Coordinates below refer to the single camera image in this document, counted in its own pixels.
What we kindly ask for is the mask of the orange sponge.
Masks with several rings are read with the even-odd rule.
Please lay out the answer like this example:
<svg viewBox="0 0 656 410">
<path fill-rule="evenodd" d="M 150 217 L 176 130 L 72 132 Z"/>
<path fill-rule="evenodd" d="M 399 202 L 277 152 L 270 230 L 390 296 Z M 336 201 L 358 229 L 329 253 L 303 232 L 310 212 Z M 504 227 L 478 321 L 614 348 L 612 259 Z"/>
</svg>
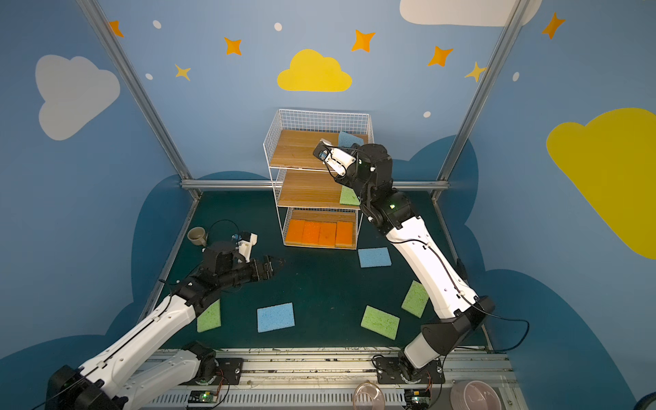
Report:
<svg viewBox="0 0 656 410">
<path fill-rule="evenodd" d="M 339 249 L 353 249 L 355 247 L 354 231 L 353 222 L 339 221 L 337 223 L 335 246 Z"/>
<path fill-rule="evenodd" d="M 292 219 L 287 227 L 287 234 L 285 235 L 285 243 L 288 246 L 302 245 L 304 227 L 305 227 L 305 220 Z"/>
<path fill-rule="evenodd" d="M 302 244 L 316 246 L 319 244 L 321 223 L 317 221 L 306 220 L 302 231 Z"/>
<path fill-rule="evenodd" d="M 335 248 L 338 224 L 335 222 L 321 222 L 319 227 L 319 246 Z"/>
</svg>

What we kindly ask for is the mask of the blue sponge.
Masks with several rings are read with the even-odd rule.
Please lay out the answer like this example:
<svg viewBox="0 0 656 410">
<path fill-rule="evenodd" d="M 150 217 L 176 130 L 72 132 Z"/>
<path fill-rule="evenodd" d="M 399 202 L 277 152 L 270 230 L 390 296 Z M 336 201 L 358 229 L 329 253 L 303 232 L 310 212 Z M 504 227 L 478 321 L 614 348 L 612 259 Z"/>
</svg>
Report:
<svg viewBox="0 0 656 410">
<path fill-rule="evenodd" d="M 361 268 L 383 268 L 392 265 L 387 248 L 359 249 L 358 257 Z"/>
<path fill-rule="evenodd" d="M 364 139 L 351 133 L 340 132 L 338 134 L 338 147 L 344 149 L 359 148 L 364 145 Z"/>
<path fill-rule="evenodd" d="M 257 309 L 257 331 L 265 333 L 291 328 L 296 325 L 292 302 Z"/>
</svg>

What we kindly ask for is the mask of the blue sponge front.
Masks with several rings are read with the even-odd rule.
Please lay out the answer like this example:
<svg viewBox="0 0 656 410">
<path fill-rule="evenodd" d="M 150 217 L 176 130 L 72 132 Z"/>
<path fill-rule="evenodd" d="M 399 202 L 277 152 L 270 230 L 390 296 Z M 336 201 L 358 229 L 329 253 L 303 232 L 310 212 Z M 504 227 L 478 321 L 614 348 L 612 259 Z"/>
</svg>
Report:
<svg viewBox="0 0 656 410">
<path fill-rule="evenodd" d="M 257 309 L 257 331 L 265 333 L 291 328 L 296 325 L 292 302 Z"/>
</svg>

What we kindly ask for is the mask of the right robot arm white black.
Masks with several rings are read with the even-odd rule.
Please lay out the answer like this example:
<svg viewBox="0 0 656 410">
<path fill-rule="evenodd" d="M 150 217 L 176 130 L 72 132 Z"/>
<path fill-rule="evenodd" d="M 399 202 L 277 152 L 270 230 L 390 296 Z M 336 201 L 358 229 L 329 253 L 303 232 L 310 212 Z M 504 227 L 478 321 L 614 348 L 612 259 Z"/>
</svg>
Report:
<svg viewBox="0 0 656 410">
<path fill-rule="evenodd" d="M 338 184 L 354 191 L 362 213 L 403 256 L 435 309 L 437 320 L 422 326 L 401 353 L 407 373 L 447 356 L 494 312 L 495 304 L 456 273 L 411 200 L 394 187 L 393 161 L 383 145 L 317 148 L 315 155 Z"/>
</svg>

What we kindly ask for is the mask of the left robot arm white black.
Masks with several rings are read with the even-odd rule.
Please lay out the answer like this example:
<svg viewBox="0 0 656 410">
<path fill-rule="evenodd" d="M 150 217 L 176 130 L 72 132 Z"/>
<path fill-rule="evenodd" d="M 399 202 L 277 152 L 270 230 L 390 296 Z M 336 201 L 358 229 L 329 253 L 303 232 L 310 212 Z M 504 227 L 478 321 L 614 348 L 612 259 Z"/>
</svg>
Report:
<svg viewBox="0 0 656 410">
<path fill-rule="evenodd" d="M 275 256 L 251 257 L 251 242 L 217 242 L 203 251 L 198 268 L 122 338 L 78 368 L 61 367 L 49 379 L 47 409 L 140 409 L 173 387 L 218 372 L 215 351 L 190 343 L 174 357 L 138 370 L 182 328 L 220 300 L 222 292 L 269 280 L 285 264 Z"/>
</svg>

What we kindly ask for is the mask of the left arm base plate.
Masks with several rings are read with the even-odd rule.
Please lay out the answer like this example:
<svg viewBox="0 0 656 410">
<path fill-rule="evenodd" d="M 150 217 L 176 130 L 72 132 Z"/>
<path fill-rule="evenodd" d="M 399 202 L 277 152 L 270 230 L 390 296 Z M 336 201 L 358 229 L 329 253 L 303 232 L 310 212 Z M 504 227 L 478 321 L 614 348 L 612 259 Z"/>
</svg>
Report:
<svg viewBox="0 0 656 410">
<path fill-rule="evenodd" d="M 242 358 L 214 358 L 203 360 L 196 376 L 186 385 L 238 385 L 244 366 Z"/>
</svg>

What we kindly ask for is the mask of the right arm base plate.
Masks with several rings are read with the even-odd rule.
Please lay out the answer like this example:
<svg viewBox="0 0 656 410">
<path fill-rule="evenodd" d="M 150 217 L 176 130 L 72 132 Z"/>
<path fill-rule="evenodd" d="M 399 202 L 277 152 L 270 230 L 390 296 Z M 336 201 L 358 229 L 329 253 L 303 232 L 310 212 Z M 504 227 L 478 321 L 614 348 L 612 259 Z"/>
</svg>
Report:
<svg viewBox="0 0 656 410">
<path fill-rule="evenodd" d="M 379 384 L 443 384 L 445 375 L 440 360 L 415 368 L 405 357 L 374 355 L 372 365 Z"/>
</svg>

